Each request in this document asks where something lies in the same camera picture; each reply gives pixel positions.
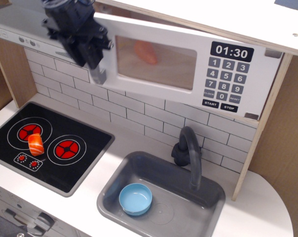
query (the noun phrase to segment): toy salmon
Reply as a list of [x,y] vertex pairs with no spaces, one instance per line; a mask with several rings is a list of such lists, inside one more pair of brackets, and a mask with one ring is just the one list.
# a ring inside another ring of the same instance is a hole
[[134,45],[137,56],[146,63],[156,65],[158,63],[154,48],[150,42],[137,40]]
[[29,136],[29,148],[33,156],[39,156],[44,153],[44,146],[39,133],[34,133]]

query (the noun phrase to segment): blue bowl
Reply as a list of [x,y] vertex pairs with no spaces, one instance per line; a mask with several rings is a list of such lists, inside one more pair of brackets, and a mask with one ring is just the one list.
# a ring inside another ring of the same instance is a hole
[[152,201],[150,189],[143,184],[129,184],[119,194],[119,204],[128,215],[139,216],[147,212]]

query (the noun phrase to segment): toy stove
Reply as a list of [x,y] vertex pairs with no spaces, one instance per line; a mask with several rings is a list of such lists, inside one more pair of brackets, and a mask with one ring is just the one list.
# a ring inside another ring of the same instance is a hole
[[[31,155],[33,133],[41,135],[42,155]],[[28,103],[0,128],[0,163],[69,197],[113,140],[111,134]]]

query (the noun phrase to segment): black faucet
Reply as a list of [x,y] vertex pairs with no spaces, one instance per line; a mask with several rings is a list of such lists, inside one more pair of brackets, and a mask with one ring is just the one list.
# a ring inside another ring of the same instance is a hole
[[179,143],[175,144],[171,153],[175,164],[185,166],[191,164],[190,188],[198,190],[202,178],[201,152],[196,135],[191,127],[181,129]]

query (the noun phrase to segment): digital display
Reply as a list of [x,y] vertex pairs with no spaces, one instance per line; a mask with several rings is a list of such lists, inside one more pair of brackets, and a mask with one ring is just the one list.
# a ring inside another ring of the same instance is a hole
[[212,42],[212,48],[210,50],[210,54],[213,56],[230,58],[248,63],[251,62],[253,53],[253,48],[216,41]]

